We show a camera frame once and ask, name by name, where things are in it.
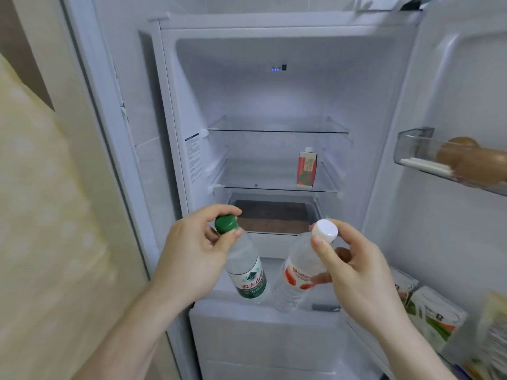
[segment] green and white label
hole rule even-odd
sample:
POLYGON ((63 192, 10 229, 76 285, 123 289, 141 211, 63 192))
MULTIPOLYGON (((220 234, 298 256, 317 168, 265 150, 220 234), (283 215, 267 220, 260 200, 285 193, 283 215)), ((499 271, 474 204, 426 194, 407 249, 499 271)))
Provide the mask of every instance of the green and white label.
POLYGON ((230 273, 234 286, 238 293, 244 298, 256 298, 266 288, 266 275, 262 269, 261 259, 258 257, 252 269, 244 274, 230 273))

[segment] bottle cap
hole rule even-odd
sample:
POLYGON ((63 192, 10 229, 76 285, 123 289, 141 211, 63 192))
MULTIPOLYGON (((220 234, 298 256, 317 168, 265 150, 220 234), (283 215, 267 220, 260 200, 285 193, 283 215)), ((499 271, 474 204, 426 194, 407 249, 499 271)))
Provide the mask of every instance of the bottle cap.
POLYGON ((312 235, 319 236, 326 242, 332 243, 336 236, 338 236, 338 228, 329 220, 322 219, 313 226, 312 235))
POLYGON ((223 235, 230 230, 238 228, 238 222, 234 215, 219 216, 215 219, 215 228, 219 235, 223 235))

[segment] person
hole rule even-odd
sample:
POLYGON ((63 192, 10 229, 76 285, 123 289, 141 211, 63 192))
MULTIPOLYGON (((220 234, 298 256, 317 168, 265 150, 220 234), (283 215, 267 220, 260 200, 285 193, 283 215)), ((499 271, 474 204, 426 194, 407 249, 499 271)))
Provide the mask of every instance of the person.
MULTIPOLYGON (((74 380, 140 380, 171 321, 215 286, 241 230, 222 236, 208 225, 239 216, 231 205, 211 205, 172 226, 155 274, 74 380)), ((397 380, 456 380, 410 322, 378 247, 351 225, 331 220, 349 249, 333 250, 316 236, 312 248, 327 268, 313 283, 333 283, 343 309, 380 343, 397 380)))

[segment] person's left hand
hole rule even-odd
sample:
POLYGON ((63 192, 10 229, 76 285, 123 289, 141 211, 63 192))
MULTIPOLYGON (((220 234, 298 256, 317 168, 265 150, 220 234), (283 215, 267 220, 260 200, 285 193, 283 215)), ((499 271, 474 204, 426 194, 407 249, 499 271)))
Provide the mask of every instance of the person's left hand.
POLYGON ((210 205, 174 223, 150 283, 161 300, 176 301, 183 309, 213 289, 241 229, 219 236, 208 222, 229 214, 239 216, 241 209, 210 205))

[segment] hand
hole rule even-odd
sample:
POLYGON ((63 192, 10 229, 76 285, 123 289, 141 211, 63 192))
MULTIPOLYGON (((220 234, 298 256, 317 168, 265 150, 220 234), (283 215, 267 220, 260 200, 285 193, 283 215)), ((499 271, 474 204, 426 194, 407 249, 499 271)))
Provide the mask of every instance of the hand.
POLYGON ((162 301, 176 301, 183 309, 213 289, 241 230, 219 236, 208 222, 228 214, 238 216, 241 209, 210 205, 174 223, 150 281, 162 301))
POLYGON ((396 325, 408 320, 382 252, 351 225, 332 220, 338 235, 350 249, 336 251, 317 236, 312 248, 327 272, 311 278, 314 284, 333 283, 336 298, 345 311, 366 330, 377 336, 395 333, 396 325))

